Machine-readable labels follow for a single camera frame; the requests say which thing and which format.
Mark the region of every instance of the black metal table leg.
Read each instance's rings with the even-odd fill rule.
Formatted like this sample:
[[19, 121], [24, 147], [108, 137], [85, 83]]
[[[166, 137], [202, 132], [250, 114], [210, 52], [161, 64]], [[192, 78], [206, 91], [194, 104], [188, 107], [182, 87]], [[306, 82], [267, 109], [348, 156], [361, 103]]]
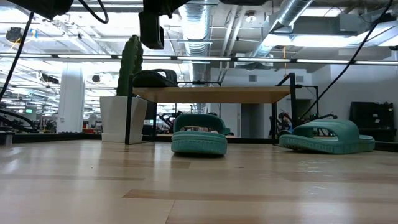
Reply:
[[130, 145], [130, 127], [131, 127], [131, 105], [132, 105], [132, 78], [131, 75], [129, 77], [129, 88], [127, 95], [127, 112], [126, 112], [126, 135], [124, 137], [124, 143], [126, 145]]
[[292, 127], [295, 128], [299, 124], [297, 117], [297, 99], [296, 99], [296, 74], [290, 73], [290, 101], [292, 103]]
[[276, 103], [272, 104], [271, 107], [271, 136], [272, 136], [272, 141], [276, 140]]
[[318, 101], [319, 93], [318, 93], [318, 87], [315, 86], [314, 88], [315, 88], [315, 94], [317, 96], [317, 98], [316, 98], [316, 101], [317, 101], [317, 116], [319, 116], [319, 101]]
[[157, 119], [157, 103], [155, 103], [154, 106], [154, 117], [153, 119], [153, 124], [152, 124], [152, 141], [156, 141], [156, 130], [157, 130], [157, 123], [156, 123], [156, 119]]

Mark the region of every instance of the pipe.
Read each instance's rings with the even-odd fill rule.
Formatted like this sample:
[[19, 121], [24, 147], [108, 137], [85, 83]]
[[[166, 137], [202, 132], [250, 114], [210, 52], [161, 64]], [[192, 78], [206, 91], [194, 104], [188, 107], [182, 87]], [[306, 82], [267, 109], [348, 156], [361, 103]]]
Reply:
[[231, 35], [232, 26], [234, 25], [237, 10], [238, 10], [238, 6], [232, 6], [231, 19], [228, 22], [228, 27], [226, 29], [226, 34], [225, 34], [225, 38], [224, 38], [224, 42], [223, 42], [223, 47], [221, 48], [220, 56], [224, 56], [226, 46], [228, 45], [229, 36]]
[[240, 27], [241, 27], [245, 12], [246, 12], [246, 7], [242, 6], [241, 14], [239, 15], [239, 19], [238, 19], [238, 23], [236, 24], [234, 33], [233, 33], [232, 38], [231, 38], [231, 43], [229, 44], [229, 48], [228, 48], [228, 51], [226, 53], [227, 57], [229, 57], [231, 55], [231, 53], [232, 53], [232, 50], [233, 50], [234, 45], [235, 45], [236, 38], [237, 38], [237, 36], [239, 34], [239, 30], [240, 30]]
[[313, 0], [285, 0], [278, 16], [278, 22], [283, 26], [291, 26], [303, 14]]
[[[179, 9], [182, 18], [183, 38], [185, 40], [208, 40], [210, 7], [206, 5], [184, 5]], [[189, 56], [207, 56], [209, 46], [203, 42], [187, 42], [185, 50]], [[192, 64], [191, 81], [210, 81], [205, 64]]]
[[[291, 26], [301, 16], [307, 7], [313, 2], [313, 0], [285, 0], [283, 1], [279, 15], [273, 24], [269, 24], [271, 29], [277, 26]], [[251, 57], [266, 57], [274, 46], [265, 44], [264, 41], [267, 39], [268, 33], [264, 35], [264, 39], [255, 51], [251, 54]]]

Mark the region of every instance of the ceiling vent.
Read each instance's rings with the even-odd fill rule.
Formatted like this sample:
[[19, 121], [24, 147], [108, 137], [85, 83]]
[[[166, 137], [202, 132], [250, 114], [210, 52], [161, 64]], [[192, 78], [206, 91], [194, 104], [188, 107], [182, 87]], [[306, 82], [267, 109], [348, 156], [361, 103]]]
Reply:
[[257, 81], [257, 75], [249, 75], [249, 82], [256, 82]]
[[296, 76], [296, 83], [303, 83], [304, 82], [304, 76], [303, 75], [297, 75]]

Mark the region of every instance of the white column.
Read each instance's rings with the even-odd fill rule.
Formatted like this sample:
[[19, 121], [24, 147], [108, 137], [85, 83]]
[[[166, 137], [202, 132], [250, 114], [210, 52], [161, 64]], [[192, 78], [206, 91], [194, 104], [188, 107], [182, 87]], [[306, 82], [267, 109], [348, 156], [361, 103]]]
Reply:
[[82, 63], [63, 63], [57, 132], [82, 132], [85, 76]]

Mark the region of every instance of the black metal frame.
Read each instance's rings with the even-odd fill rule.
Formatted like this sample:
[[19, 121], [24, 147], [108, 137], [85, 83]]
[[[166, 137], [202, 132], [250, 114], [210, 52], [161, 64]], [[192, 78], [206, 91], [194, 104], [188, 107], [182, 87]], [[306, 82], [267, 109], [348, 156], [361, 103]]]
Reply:
[[[130, 145], [130, 127], [131, 127], [131, 105], [132, 105], [132, 97], [134, 96], [132, 92], [132, 78], [133, 76], [129, 77], [129, 89], [128, 89], [128, 96], [127, 96], [127, 113], [126, 113], [126, 135], [124, 139], [124, 143], [126, 145]], [[282, 81], [280, 81], [276, 86], [282, 86], [287, 80], [290, 80], [290, 95], [291, 95], [291, 104], [292, 104], [292, 126], [293, 128], [296, 127], [299, 123], [299, 117], [297, 114], [297, 99], [296, 99], [296, 89], [297, 88], [302, 88], [302, 87], [314, 87], [317, 91], [317, 98], [318, 98], [318, 87], [317, 86], [302, 86], [302, 85], [296, 85], [296, 76], [295, 73], [290, 73], [286, 77], [283, 78]], [[219, 84], [221, 86], [220, 82], [182, 82], [182, 83], [192, 83], [192, 84]], [[276, 118], [276, 113], [277, 113], [277, 103], [272, 104], [272, 117]], [[157, 103], [155, 104], [155, 113], [154, 113], [154, 118], [153, 118], [153, 130], [152, 130], [152, 136], [144, 136], [144, 139], [146, 141], [171, 141], [171, 137], [165, 137], [162, 136], [157, 137], [156, 136], [156, 118], [157, 118]], [[258, 143], [258, 144], [278, 144], [279, 141], [276, 139], [276, 123], [271, 122], [271, 133], [272, 133], [272, 139], [242, 139], [242, 138], [229, 138], [228, 143]]]
[[[283, 85], [287, 80], [290, 80], [290, 85]], [[292, 104], [292, 114], [290, 117], [292, 118], [292, 127], [296, 127], [299, 125], [299, 115], [297, 114], [297, 97], [296, 97], [296, 89], [298, 88], [314, 88], [315, 89], [315, 96], [316, 99], [316, 110], [317, 110], [317, 115], [319, 115], [319, 89], [318, 86], [306, 86], [306, 85], [296, 85], [296, 78], [295, 78], [295, 73], [289, 73], [282, 81], [280, 81], [276, 86], [289, 86], [290, 87], [290, 102]], [[271, 122], [271, 139], [275, 142], [278, 142], [276, 139], [276, 117], [277, 117], [277, 103], [272, 104], [271, 108], [271, 116], [273, 117], [273, 121]]]

